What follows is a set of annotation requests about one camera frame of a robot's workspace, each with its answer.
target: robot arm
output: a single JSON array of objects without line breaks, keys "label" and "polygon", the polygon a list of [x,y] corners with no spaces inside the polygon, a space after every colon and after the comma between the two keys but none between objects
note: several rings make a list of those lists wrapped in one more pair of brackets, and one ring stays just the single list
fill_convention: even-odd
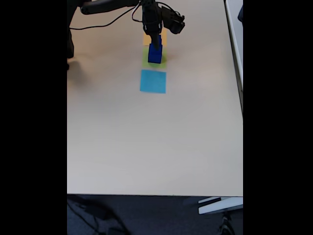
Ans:
[{"label": "robot arm", "polygon": [[136,6],[138,3],[142,6],[143,30],[151,37],[151,42],[156,49],[159,47],[158,35],[162,31],[162,22],[164,27],[174,34],[180,33],[185,27],[184,16],[172,8],[160,8],[155,0],[67,0],[67,57],[74,56],[69,25],[77,7],[81,8],[84,15],[89,15],[110,12],[126,6]]}]

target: blue block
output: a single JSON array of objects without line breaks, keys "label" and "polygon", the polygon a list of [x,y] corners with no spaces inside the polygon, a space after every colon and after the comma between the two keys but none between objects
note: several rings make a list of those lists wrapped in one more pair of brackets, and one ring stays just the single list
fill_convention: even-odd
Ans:
[{"label": "blue block", "polygon": [[140,80],[140,90],[142,92],[166,93],[166,73],[142,70]]},{"label": "blue block", "polygon": [[156,50],[152,44],[149,45],[149,54],[148,54],[148,62],[149,63],[161,64],[162,48],[163,48],[163,46],[160,45],[159,49]]}]

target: green square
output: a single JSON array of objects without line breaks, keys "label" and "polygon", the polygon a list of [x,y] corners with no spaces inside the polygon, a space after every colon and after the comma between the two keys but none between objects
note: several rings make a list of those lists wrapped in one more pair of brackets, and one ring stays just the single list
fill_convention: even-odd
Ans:
[{"label": "green square", "polygon": [[156,68],[156,69],[165,69],[166,68],[167,51],[166,51],[165,47],[163,47],[163,50],[162,50],[161,64],[149,63],[148,62],[148,54],[149,54],[149,46],[144,46],[143,47],[143,53],[142,53],[142,66],[144,68]]}]

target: floor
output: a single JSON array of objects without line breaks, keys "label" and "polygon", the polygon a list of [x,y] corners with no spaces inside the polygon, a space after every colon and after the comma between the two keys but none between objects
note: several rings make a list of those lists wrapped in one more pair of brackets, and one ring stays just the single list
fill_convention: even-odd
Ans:
[{"label": "floor", "polygon": [[[110,207],[118,215],[131,235],[218,235],[222,214],[199,215],[196,204],[186,204],[187,197],[174,196],[115,196],[84,195]],[[70,205],[93,226],[94,219],[69,201]],[[230,212],[236,235],[243,235],[243,210]],[[116,221],[99,222],[99,231],[119,228]],[[67,207],[67,234],[94,235],[78,216]]]}]

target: yellow square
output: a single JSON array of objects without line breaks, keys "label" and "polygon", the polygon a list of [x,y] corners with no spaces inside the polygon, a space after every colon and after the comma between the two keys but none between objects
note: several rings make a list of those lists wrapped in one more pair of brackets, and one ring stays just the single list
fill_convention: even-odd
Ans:
[{"label": "yellow square", "polygon": [[[162,45],[163,46],[167,46],[167,33],[166,33],[167,29],[166,28],[162,28],[162,32],[161,32],[161,39],[162,39]],[[147,35],[145,32],[143,32],[143,45],[144,46],[148,46],[151,43],[151,38],[149,35]]]}]

